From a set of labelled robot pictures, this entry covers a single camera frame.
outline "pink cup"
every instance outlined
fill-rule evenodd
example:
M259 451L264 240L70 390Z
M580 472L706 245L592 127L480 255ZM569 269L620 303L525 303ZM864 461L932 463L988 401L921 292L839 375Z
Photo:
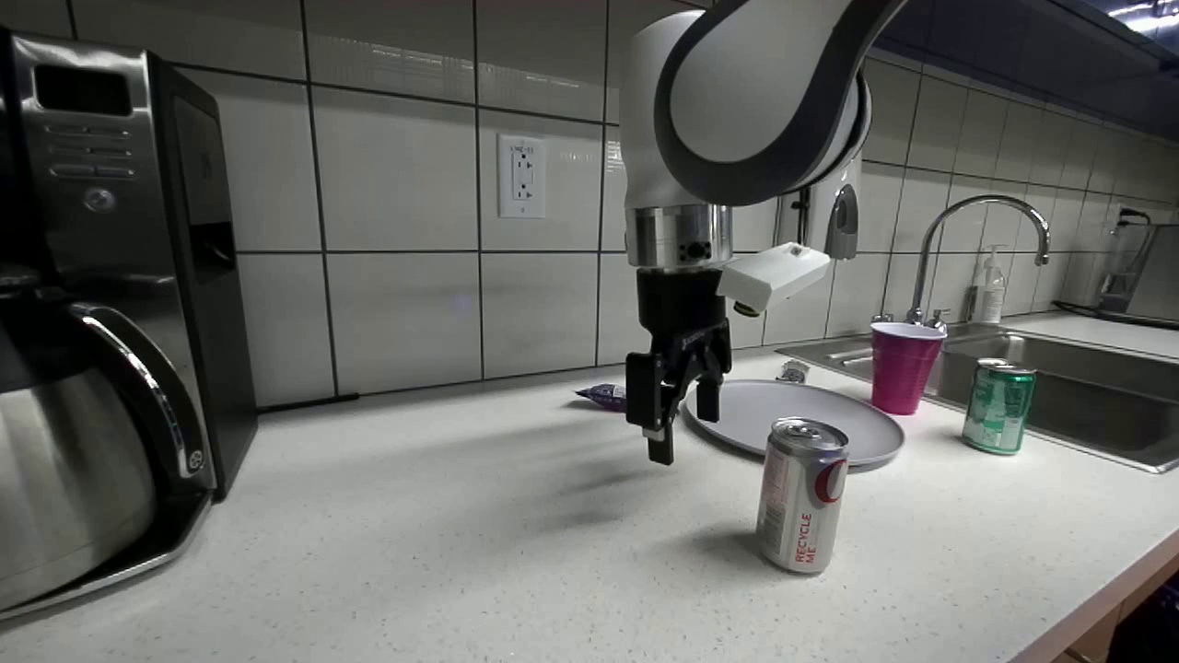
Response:
M926 396L929 370L937 366L947 333L921 326L873 326L873 405L910 416Z

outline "paper plate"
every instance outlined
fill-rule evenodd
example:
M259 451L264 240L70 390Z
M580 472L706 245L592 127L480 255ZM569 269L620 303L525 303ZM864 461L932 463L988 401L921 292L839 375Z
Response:
M695 416L695 396L689 396L683 405L684 422L702 434L743 459L768 459L768 434L776 416L807 416L839 428L846 434L853 468L881 468L907 444L902 428L873 405L802 384L733 380L724 387L717 424Z

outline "white countertop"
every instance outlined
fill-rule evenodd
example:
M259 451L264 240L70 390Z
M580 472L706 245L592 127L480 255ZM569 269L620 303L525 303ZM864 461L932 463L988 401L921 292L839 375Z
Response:
M1122 322L1069 316L1069 315L1023 316L1023 322L1009 322L1006 327L1179 366L1179 333L1173 327L1145 327L1145 326L1122 326Z
M569 405L589 380L264 416L177 567L0 633L0 660L1009 660L1176 532L1179 472L1038 434L983 459L926 401L853 477L833 567L792 580L747 549L760 463L683 432L656 468L622 416Z

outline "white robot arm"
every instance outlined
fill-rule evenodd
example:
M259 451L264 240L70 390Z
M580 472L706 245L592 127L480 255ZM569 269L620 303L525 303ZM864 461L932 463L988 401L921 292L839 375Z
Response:
M671 416L695 384L717 416L733 366L725 299L760 315L821 276L824 255L790 245L731 262L731 206L833 175L870 123L864 55L902 0L714 0L644 26L622 55L628 252L650 355L628 359L628 422L671 463Z

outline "green soda can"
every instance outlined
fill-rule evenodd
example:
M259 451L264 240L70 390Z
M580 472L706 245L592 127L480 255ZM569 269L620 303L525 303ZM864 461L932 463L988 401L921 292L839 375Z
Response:
M1013 459L1023 444L1031 398L1031 370L1006 366L1004 359L979 359L969 387L962 432L966 446L994 459Z

